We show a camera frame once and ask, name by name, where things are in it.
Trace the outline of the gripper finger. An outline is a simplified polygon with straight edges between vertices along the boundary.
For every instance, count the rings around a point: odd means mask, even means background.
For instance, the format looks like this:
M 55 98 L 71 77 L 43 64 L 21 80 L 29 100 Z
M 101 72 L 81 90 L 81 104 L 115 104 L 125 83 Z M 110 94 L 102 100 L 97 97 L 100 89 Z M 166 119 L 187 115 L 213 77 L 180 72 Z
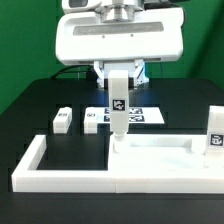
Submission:
M 143 68 L 144 61 L 142 59 L 136 59 L 129 65 L 129 78 L 134 88 L 143 83 Z
M 109 64 L 103 61 L 94 62 L 94 70 L 98 76 L 97 84 L 100 88 L 106 87 L 106 80 L 109 74 Z

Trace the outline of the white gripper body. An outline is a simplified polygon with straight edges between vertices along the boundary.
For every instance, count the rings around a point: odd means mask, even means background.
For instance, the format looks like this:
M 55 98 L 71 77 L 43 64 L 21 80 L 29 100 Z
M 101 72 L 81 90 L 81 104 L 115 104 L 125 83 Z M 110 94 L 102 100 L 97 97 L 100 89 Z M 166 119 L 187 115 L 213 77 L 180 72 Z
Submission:
M 176 61 L 183 52 L 181 8 L 140 11 L 131 22 L 103 23 L 95 12 L 63 16 L 55 52 L 65 65 L 94 61 Z

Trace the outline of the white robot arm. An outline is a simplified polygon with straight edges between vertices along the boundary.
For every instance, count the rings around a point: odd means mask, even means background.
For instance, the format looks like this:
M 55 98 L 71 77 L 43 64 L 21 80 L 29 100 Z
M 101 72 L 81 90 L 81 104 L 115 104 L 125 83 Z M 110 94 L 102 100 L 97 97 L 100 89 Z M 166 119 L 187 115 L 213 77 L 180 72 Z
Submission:
M 65 65 L 91 65 L 104 87 L 112 70 L 126 70 L 136 87 L 147 62 L 178 60 L 184 9 L 171 0 L 62 0 L 55 52 Z

